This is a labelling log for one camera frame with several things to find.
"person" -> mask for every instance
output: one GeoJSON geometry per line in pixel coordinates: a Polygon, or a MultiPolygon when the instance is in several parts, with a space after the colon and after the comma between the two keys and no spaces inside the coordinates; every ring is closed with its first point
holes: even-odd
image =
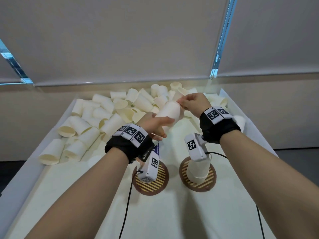
{"type": "MultiPolygon", "coordinates": [[[[211,107],[202,93],[184,96],[178,103],[198,118],[211,107]]],[[[147,113],[137,125],[153,139],[162,140],[166,137],[162,126],[174,119],[154,116],[147,113]]],[[[222,134],[219,143],[277,239],[319,238],[315,184],[238,129],[222,134]]],[[[26,239],[94,238],[128,163],[126,154],[112,147],[58,198],[26,239]]]]}

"black wristband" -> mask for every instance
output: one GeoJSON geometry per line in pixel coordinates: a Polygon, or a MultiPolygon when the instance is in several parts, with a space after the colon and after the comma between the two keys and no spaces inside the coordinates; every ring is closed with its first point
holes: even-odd
{"type": "Polygon", "coordinates": [[[214,124],[212,122],[212,117],[208,117],[205,112],[203,112],[200,116],[199,126],[203,131],[204,140],[209,143],[220,143],[220,138],[222,135],[233,130],[240,131],[239,126],[232,118],[224,119],[222,117],[221,121],[218,121],[216,124],[214,124]]]}
{"type": "Polygon", "coordinates": [[[154,148],[154,144],[149,135],[143,139],[138,147],[136,147],[130,140],[127,140],[122,136],[112,136],[106,143],[105,153],[107,153],[113,147],[124,152],[129,160],[129,163],[133,163],[136,157],[140,158],[142,161],[145,161],[148,157],[147,155],[149,155],[154,148]]]}

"person's right forearm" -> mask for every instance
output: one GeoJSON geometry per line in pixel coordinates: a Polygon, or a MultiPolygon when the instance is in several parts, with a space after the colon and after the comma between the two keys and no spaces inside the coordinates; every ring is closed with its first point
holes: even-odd
{"type": "Polygon", "coordinates": [[[319,238],[319,188],[238,130],[221,147],[278,238],[319,238]]]}

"gray window blind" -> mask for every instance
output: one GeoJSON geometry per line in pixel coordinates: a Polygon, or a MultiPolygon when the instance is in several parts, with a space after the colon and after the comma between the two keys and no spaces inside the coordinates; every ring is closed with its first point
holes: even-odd
{"type": "Polygon", "coordinates": [[[319,0],[237,0],[217,76],[319,72],[319,0]]]}
{"type": "Polygon", "coordinates": [[[1,0],[0,33],[36,86],[208,78],[227,4],[1,0]]]}
{"type": "Polygon", "coordinates": [[[20,77],[10,67],[10,64],[0,55],[0,84],[4,83],[19,83],[21,82],[20,77]]]}

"person's left forearm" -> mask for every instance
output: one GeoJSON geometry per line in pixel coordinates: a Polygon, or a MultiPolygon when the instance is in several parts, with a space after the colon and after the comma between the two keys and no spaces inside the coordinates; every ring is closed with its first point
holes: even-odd
{"type": "Polygon", "coordinates": [[[121,150],[112,148],[58,198],[26,239],[94,238],[128,162],[121,150]]]}

